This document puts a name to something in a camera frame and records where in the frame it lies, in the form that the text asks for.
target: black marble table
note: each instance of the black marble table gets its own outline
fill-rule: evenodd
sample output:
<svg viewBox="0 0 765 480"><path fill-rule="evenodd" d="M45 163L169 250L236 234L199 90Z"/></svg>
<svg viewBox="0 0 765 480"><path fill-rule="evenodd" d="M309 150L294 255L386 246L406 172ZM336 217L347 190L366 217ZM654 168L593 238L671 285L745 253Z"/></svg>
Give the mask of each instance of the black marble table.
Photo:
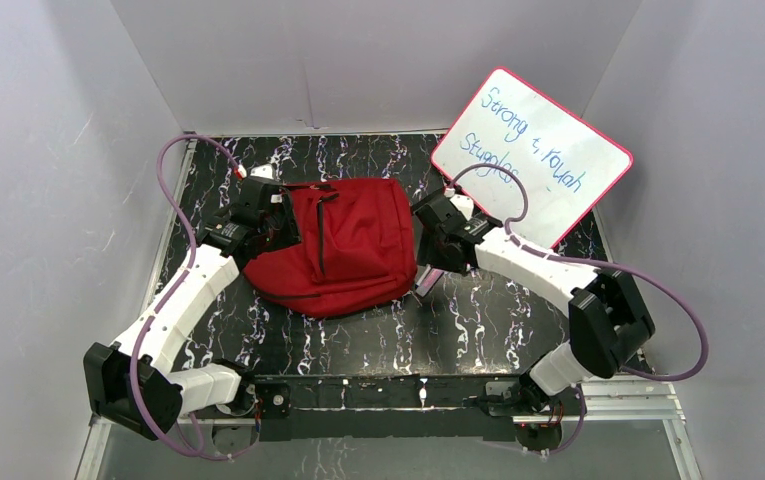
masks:
<svg viewBox="0 0 765 480"><path fill-rule="evenodd" d="M440 135L224 138L243 165L269 163L286 182L350 177L399 180L412 202L441 186L429 154ZM224 158L199 143L182 209L196 227L236 198ZM159 288L181 264L187 242L178 220ZM558 247L604 259L593 215ZM259 374L473 374L523 372L567 336L567 319L525 286L487 272L447 274L425 298L413 294L338 319L309 318L256 295L243 279L220 294L194 329L176 368L218 358Z"/></svg>

